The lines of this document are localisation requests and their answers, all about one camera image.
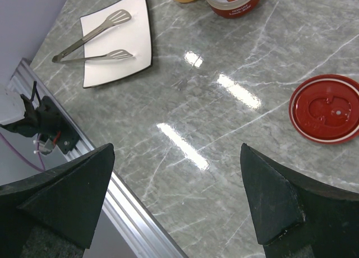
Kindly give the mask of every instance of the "container lid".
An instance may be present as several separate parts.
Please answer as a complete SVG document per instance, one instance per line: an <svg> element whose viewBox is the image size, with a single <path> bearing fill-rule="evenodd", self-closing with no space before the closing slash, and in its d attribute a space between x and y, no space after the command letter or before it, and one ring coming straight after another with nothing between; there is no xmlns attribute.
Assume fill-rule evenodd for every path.
<svg viewBox="0 0 359 258"><path fill-rule="evenodd" d="M359 84L339 75L313 77L294 91L289 116L307 139L324 144L346 142L359 133Z"/></svg>

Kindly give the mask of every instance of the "red lid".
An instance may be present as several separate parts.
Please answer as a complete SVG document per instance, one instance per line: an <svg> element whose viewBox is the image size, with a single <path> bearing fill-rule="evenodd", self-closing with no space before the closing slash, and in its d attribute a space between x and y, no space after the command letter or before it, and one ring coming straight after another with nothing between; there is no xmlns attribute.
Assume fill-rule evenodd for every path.
<svg viewBox="0 0 359 258"><path fill-rule="evenodd" d="M339 75L312 77L294 91L289 116L307 139L346 142L359 133L359 84Z"/></svg>

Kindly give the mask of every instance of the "marble table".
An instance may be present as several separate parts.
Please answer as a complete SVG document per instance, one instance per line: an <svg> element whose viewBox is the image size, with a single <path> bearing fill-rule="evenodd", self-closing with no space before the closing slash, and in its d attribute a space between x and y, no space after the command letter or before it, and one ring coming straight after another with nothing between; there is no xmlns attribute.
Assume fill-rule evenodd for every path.
<svg viewBox="0 0 359 258"><path fill-rule="evenodd" d="M359 80L356 0L261 0L235 20L205 0L148 0L153 67L83 89L82 64L51 59L81 37L80 16L117 1L68 0L31 66L96 146L114 144L115 170L190 257L264 257L241 178L243 142L359 192L359 139L316 144L288 116L306 79Z"/></svg>

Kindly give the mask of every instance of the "white robot part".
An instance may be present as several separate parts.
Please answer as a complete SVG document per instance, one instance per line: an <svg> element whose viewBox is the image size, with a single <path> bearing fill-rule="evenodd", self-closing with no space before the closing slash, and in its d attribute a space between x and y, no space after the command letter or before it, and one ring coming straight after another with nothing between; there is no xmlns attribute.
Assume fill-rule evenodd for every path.
<svg viewBox="0 0 359 258"><path fill-rule="evenodd" d="M24 119L25 105L20 95L0 84L0 125Z"/></svg>

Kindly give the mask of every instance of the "round plastic lid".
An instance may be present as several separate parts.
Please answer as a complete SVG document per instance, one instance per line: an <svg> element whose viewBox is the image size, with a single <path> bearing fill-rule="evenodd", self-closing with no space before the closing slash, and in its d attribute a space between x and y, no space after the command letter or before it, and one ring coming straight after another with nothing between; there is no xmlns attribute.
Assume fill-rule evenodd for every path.
<svg viewBox="0 0 359 258"><path fill-rule="evenodd" d="M359 133L359 84L339 75L313 77L294 91L289 116L296 130L309 140L346 142Z"/></svg>

